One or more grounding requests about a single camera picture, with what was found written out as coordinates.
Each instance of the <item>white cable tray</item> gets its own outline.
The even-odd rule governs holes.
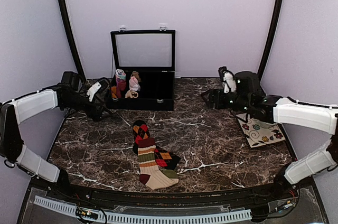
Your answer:
[[[76,205],[70,203],[62,203],[52,199],[35,196],[34,204],[44,207],[46,209],[58,212],[67,216],[76,218],[75,211]],[[101,211],[90,210],[99,215],[99,218],[95,222],[105,223],[105,216]],[[251,220],[251,210],[241,210],[236,212],[198,215],[198,216],[140,216],[121,214],[105,211],[108,222],[112,224],[131,223],[131,224],[224,224],[234,223],[238,221]]]

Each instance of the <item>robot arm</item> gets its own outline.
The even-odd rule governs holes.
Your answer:
[[[226,67],[221,67],[219,75],[224,90],[214,89],[202,94],[209,107],[231,108],[262,122],[300,125],[332,135],[331,140],[319,149],[280,170],[274,179],[275,195],[280,195],[290,185],[310,175],[337,165],[337,105],[310,104],[289,97],[265,95],[257,74],[252,72],[245,71],[234,75]]]
[[[78,93],[78,86],[78,74],[65,72],[61,83],[55,86],[0,104],[0,155],[6,158],[7,167],[13,168],[17,165],[32,176],[64,188],[69,187],[66,171],[48,163],[27,148],[21,139],[18,126],[39,113],[57,107],[61,110],[82,110],[93,120],[101,120],[102,106],[92,102],[101,85],[97,83],[89,89],[89,98]]]

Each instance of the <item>open box lid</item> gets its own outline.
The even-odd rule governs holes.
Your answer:
[[[175,71],[175,30],[112,31],[116,69]]]

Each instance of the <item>box clasp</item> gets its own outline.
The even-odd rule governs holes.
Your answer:
[[[168,29],[167,26],[160,26],[160,27],[159,27],[159,30],[160,30],[160,31],[166,31],[167,29]]]
[[[126,26],[120,26],[119,28],[118,28],[118,32],[124,32],[124,31],[126,31],[127,30],[127,27]]]

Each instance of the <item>black frame pole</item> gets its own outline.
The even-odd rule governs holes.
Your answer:
[[[60,7],[64,30],[65,30],[68,43],[69,43],[69,48],[72,53],[73,60],[74,60],[76,69],[78,71],[78,74],[81,76],[82,83],[84,83],[86,81],[86,76],[85,76],[85,72],[83,70],[81,61],[80,61],[78,50],[75,45],[75,40],[73,36],[73,31],[70,25],[69,17],[68,17],[68,11],[67,11],[67,7],[65,4],[65,0],[58,0],[58,1],[59,1],[59,7]]]
[[[278,19],[279,19],[279,13],[280,13],[282,1],[283,0],[276,0],[275,1],[275,7],[274,7],[273,16],[272,16],[272,19],[271,19],[268,38],[266,40],[264,52],[263,52],[263,55],[262,55],[262,58],[261,58],[261,61],[260,61],[260,65],[259,65],[259,69],[258,69],[258,72],[257,72],[259,80],[261,80],[262,77],[263,77],[265,67],[266,67],[266,64],[267,64],[268,59],[269,59],[271,47],[273,45],[273,41],[274,41],[274,37],[275,37],[275,33],[276,33],[276,28],[277,28],[277,23],[278,23]]]

